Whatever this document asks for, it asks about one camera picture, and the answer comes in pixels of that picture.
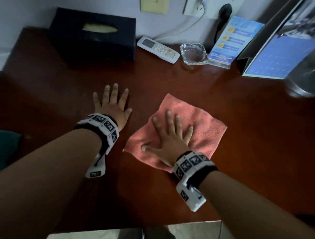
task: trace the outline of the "black tissue box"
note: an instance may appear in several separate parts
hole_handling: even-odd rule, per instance
[[[102,24],[116,32],[83,30],[86,24]],[[58,8],[49,28],[49,39],[66,60],[135,60],[136,19]]]

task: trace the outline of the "wooden table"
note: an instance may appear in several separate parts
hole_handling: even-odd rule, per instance
[[[227,125],[212,157],[222,172],[292,214],[315,214],[314,99],[291,98],[282,81],[241,77],[236,64],[170,64],[137,48],[135,63],[70,66],[44,33],[24,29],[0,81],[0,128],[24,135],[16,158],[72,130],[93,112],[92,93],[115,82],[129,88],[132,115],[106,158],[105,176],[83,180],[56,232],[220,219],[209,202],[191,212],[174,176],[122,153],[167,93]]]

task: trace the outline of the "forearm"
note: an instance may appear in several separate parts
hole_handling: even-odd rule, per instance
[[[236,238],[315,238],[306,224],[219,171],[199,189]]]
[[[1,237],[46,238],[101,145],[94,132],[74,130],[3,170],[0,173]]]

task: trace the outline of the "glass ashtray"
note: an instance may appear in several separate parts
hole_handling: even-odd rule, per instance
[[[206,49],[199,43],[187,43],[180,46],[181,56],[187,65],[205,65],[208,62]]]

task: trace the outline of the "white wall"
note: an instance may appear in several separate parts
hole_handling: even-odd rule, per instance
[[[237,15],[258,20],[272,1],[246,0]],[[138,37],[145,35],[155,38],[172,29],[183,30],[197,20],[196,17],[182,14],[185,2],[171,0],[169,13],[163,15],[140,12],[140,0],[0,0],[0,51],[14,46],[24,26],[49,27],[55,6],[133,17],[137,19]],[[215,20],[202,19],[187,32],[161,42],[201,42],[211,45],[213,36],[210,31],[214,24]],[[0,56],[0,70],[5,60],[6,56]]]

